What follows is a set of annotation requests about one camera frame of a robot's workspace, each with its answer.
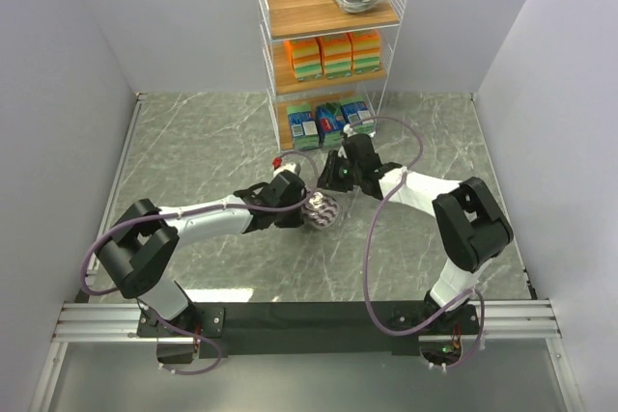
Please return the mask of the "purple wavy sponge pack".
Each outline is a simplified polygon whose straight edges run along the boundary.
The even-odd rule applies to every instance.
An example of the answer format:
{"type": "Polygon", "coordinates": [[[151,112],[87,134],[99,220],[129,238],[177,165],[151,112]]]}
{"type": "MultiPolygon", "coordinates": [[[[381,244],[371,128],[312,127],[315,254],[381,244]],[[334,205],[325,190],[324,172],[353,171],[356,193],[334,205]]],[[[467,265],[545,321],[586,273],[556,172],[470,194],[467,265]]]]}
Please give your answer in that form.
{"type": "Polygon", "coordinates": [[[301,207],[304,224],[316,230],[334,226],[341,218],[342,211],[342,206],[335,198],[320,191],[314,192],[301,207]]]}

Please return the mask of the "blue green sponge pack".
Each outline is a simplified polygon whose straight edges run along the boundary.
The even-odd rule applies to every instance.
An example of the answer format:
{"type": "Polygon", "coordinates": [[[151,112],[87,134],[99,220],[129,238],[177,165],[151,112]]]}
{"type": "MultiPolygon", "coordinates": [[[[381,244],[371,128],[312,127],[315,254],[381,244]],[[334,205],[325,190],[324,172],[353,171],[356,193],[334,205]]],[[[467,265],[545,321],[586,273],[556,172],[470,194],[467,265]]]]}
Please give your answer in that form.
{"type": "Polygon", "coordinates": [[[324,149],[336,147],[341,143],[346,123],[339,102],[326,102],[316,107],[316,124],[320,143],[324,149]]]}
{"type": "Polygon", "coordinates": [[[375,134],[375,122],[370,119],[373,113],[361,96],[342,98],[340,109],[345,122],[354,133],[365,133],[369,136],[375,134]]]}

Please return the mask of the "orange sponge pack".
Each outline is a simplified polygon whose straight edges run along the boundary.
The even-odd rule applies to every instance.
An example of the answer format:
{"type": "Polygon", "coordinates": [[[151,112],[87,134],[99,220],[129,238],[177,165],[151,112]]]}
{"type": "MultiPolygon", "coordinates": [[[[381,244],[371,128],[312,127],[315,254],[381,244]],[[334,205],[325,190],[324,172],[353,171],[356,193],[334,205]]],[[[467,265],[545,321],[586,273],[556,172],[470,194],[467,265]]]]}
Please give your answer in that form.
{"type": "Polygon", "coordinates": [[[351,44],[351,68],[354,74],[375,72],[380,69],[380,37],[377,30],[347,33],[351,44]]]}
{"type": "Polygon", "coordinates": [[[320,47],[315,38],[294,39],[284,42],[292,73],[297,81],[323,76],[320,47]]]}
{"type": "Polygon", "coordinates": [[[351,42],[346,33],[317,37],[323,75],[327,79],[351,76],[351,42]]]}

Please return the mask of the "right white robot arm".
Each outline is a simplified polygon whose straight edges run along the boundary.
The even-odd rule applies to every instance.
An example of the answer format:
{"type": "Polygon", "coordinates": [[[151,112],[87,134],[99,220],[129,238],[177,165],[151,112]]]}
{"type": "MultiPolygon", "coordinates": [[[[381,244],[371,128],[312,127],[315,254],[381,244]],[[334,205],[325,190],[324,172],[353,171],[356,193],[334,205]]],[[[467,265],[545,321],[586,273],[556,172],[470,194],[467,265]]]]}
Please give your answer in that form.
{"type": "Polygon", "coordinates": [[[482,179],[439,179],[396,162],[385,163],[367,134],[349,136],[340,149],[328,152],[318,187],[334,192],[359,188],[379,200],[371,227],[377,224],[380,211],[388,203],[424,212],[437,223],[447,259],[426,294],[425,302],[433,312],[405,330],[387,327],[374,311],[368,289],[373,234],[367,235],[362,264],[364,303],[374,325],[388,336],[411,336],[430,327],[441,316],[457,311],[476,292],[488,262],[514,239],[512,226],[482,179]]]}

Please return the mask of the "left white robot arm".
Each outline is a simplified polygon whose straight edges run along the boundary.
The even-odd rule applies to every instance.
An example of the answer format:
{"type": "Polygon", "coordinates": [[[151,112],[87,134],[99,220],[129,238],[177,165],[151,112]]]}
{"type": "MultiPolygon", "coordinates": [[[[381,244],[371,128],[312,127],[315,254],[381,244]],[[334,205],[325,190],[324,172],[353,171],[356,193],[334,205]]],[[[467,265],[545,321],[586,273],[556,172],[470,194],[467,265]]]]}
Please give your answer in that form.
{"type": "Polygon", "coordinates": [[[269,182],[197,206],[157,207],[140,200],[95,248],[95,255],[124,298],[138,299],[173,326],[197,333],[201,322],[195,305],[164,276],[174,252],[223,235],[300,227],[303,218],[295,205],[306,197],[305,182],[283,170],[269,182]]]}

